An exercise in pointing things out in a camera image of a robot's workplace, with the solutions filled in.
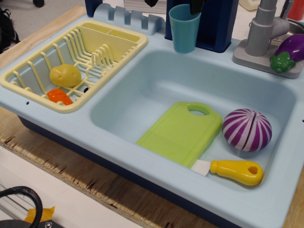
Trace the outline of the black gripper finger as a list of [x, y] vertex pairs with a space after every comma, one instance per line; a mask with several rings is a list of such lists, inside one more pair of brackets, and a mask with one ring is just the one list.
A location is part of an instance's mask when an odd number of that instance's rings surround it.
[[207, 0], [190, 0], [190, 13], [191, 15], [200, 14], [204, 4]]
[[158, 0], [145, 0], [145, 3], [150, 6], [154, 7], [157, 4]]

